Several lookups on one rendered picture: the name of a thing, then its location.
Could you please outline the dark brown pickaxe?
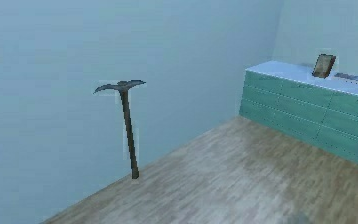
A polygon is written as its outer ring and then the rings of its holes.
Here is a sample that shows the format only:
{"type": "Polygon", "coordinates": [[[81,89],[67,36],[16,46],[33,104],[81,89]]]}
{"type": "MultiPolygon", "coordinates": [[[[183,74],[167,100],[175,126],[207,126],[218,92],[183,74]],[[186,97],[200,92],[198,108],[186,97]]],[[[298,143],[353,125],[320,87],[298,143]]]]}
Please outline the dark brown pickaxe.
{"type": "Polygon", "coordinates": [[[121,103],[122,103],[124,122],[125,122],[125,130],[126,130],[127,144],[128,144],[128,150],[130,156],[132,179],[139,178],[139,168],[138,168],[137,156],[135,151],[135,142],[134,142],[134,135],[132,129],[132,119],[131,119],[131,112],[129,106],[128,92],[131,88],[143,84],[145,84],[145,81],[142,80],[119,81],[117,84],[105,84],[97,87],[94,90],[94,93],[98,93],[104,90],[114,90],[119,92],[121,103]]]}

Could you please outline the green chest of drawers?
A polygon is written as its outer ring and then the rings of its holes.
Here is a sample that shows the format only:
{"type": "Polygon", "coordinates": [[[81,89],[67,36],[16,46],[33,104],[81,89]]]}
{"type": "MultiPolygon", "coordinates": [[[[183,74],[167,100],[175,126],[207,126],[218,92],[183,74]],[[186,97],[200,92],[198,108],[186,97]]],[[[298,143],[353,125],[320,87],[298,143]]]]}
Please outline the green chest of drawers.
{"type": "Polygon", "coordinates": [[[245,70],[239,114],[358,163],[358,82],[265,62],[245,70]]]}

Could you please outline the flat grey-blue remote control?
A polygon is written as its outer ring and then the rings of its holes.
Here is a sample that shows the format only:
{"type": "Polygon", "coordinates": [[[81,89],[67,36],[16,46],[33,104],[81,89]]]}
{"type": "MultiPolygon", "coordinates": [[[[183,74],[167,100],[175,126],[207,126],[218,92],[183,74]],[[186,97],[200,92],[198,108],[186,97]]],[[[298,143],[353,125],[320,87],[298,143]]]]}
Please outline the flat grey-blue remote control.
{"type": "Polygon", "coordinates": [[[355,82],[358,83],[358,76],[357,75],[351,75],[347,73],[336,73],[334,77],[339,79],[344,79],[346,82],[355,82]]]}

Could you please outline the brown standing picture frame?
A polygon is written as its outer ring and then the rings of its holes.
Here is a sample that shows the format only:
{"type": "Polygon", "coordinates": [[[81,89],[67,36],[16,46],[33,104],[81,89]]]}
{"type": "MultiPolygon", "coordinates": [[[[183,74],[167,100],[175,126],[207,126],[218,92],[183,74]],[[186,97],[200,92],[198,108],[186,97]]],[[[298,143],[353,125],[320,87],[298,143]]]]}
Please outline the brown standing picture frame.
{"type": "Polygon", "coordinates": [[[320,54],[316,60],[312,75],[318,78],[327,78],[332,70],[335,60],[335,55],[320,54]]]}

